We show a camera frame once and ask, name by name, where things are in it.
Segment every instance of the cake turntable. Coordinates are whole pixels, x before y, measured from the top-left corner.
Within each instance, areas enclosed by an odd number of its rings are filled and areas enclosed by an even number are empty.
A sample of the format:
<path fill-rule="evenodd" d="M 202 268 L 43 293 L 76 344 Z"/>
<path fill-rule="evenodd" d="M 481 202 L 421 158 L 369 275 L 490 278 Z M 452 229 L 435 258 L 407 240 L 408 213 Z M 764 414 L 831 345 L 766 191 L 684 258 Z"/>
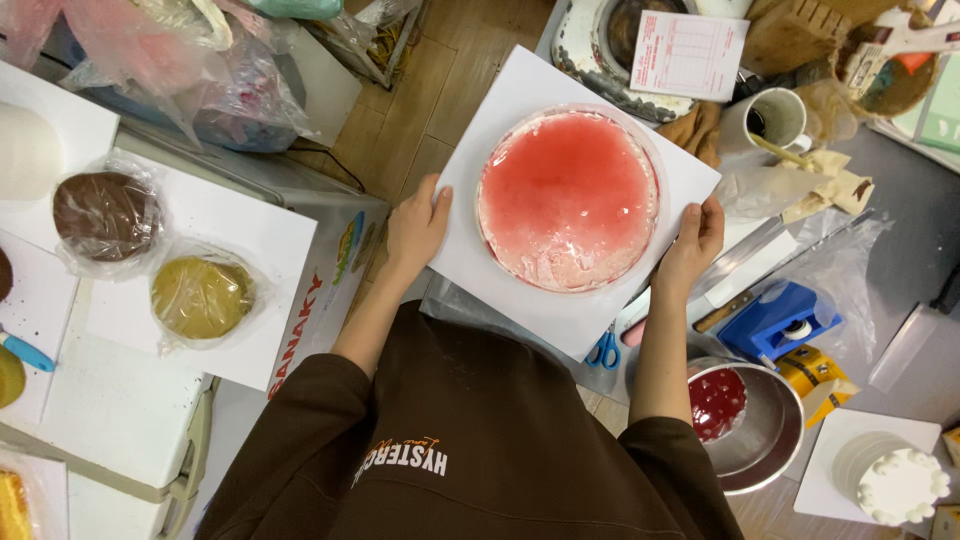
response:
<path fill-rule="evenodd" d="M 743 18 L 752 0 L 571 0 L 554 36 L 557 68 L 625 112 L 669 122 L 690 112 L 691 98 L 630 90 L 640 13 L 679 12 Z"/>

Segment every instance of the sleeve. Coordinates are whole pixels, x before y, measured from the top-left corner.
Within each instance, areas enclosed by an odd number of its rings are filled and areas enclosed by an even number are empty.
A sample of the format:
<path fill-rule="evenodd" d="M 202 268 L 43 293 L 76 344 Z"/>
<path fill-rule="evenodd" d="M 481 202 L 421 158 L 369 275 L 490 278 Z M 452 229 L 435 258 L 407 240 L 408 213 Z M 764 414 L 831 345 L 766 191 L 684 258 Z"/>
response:
<path fill-rule="evenodd" d="M 617 440 L 688 538 L 743 538 L 692 426 L 676 418 L 645 418 L 627 427 Z"/>
<path fill-rule="evenodd" d="M 196 539 L 241 537 L 238 528 L 259 523 L 307 460 L 364 419 L 370 392 L 367 375 L 346 358 L 307 357 L 263 409 Z"/>

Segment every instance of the red jelly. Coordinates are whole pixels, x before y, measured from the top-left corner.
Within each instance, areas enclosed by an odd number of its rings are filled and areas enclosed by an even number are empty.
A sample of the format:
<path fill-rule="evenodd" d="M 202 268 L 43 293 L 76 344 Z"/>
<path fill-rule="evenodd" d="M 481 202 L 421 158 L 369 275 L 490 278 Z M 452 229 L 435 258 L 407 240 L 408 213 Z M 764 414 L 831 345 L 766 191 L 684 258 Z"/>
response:
<path fill-rule="evenodd" d="M 713 442 L 743 422 L 747 389 L 733 369 L 712 371 L 689 385 L 693 428 L 700 442 Z"/>
<path fill-rule="evenodd" d="M 643 148 L 603 114 L 530 120 L 484 168 L 477 213 L 493 257 L 537 287 L 581 292 L 626 273 L 646 250 L 660 209 Z"/>

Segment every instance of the white cake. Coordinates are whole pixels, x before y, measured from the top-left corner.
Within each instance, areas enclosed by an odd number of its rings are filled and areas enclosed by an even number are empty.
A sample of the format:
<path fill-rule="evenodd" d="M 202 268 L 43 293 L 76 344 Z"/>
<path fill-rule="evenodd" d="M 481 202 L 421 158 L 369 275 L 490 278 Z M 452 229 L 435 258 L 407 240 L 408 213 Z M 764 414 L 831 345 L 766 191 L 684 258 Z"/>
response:
<path fill-rule="evenodd" d="M 949 482 L 935 457 L 886 431 L 855 437 L 833 459 L 833 485 L 886 526 L 932 517 Z"/>

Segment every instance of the white cake board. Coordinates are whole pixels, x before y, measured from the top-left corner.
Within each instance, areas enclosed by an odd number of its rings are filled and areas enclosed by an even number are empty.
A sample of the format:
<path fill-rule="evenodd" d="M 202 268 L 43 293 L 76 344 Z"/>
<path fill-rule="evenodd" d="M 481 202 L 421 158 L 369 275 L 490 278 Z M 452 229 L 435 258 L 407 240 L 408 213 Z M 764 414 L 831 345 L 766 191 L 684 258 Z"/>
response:
<path fill-rule="evenodd" d="M 0 325 L 6 333 L 37 347 L 56 363 L 77 278 L 67 274 L 57 256 L 10 233 L 0 231 L 0 248 L 13 269 L 13 289 L 0 302 Z M 16 418 L 38 424 L 43 419 L 50 384 L 57 372 L 42 372 L 27 364 L 23 367 L 27 372 L 23 394 L 11 405 L 0 408 L 0 422 Z"/>
<path fill-rule="evenodd" d="M 30 110 L 50 123 L 60 139 L 63 173 L 84 172 L 113 146 L 120 116 L 63 88 L 0 61 L 0 102 Z M 60 236 L 50 195 L 38 201 L 0 200 L 0 229 L 53 253 Z"/>
<path fill-rule="evenodd" d="M 116 152 L 160 170 L 157 183 L 172 234 L 232 252 L 271 281 L 264 311 L 226 342 L 209 351 L 177 350 L 164 359 L 266 390 L 317 222 L 136 154 Z M 150 278 L 96 282 L 86 331 L 156 354 L 161 334 L 150 305 Z"/>
<path fill-rule="evenodd" d="M 70 537 L 66 463 L 0 448 L 0 470 L 20 475 L 35 538 Z"/>
<path fill-rule="evenodd" d="M 583 361 L 676 238 L 686 205 L 707 199 L 720 181 L 720 173 L 637 121 L 665 164 L 670 208 L 660 215 L 633 277 L 586 295 L 551 293 L 525 284 L 500 269 L 484 246 L 474 210 L 476 186 L 484 163 L 504 134 L 524 117 L 563 103 L 612 107 L 537 55 L 515 47 L 438 182 L 438 189 L 454 186 L 453 206 L 444 244 L 430 267 L 547 343 Z"/>
<path fill-rule="evenodd" d="M 806 465 L 793 510 L 801 514 L 875 524 L 873 518 L 833 486 L 833 459 L 837 453 L 857 435 L 869 431 L 888 431 L 929 454 L 937 444 L 940 430 L 939 424 L 930 422 L 845 408 L 834 410 L 827 415 L 820 428 L 820 436 Z"/>

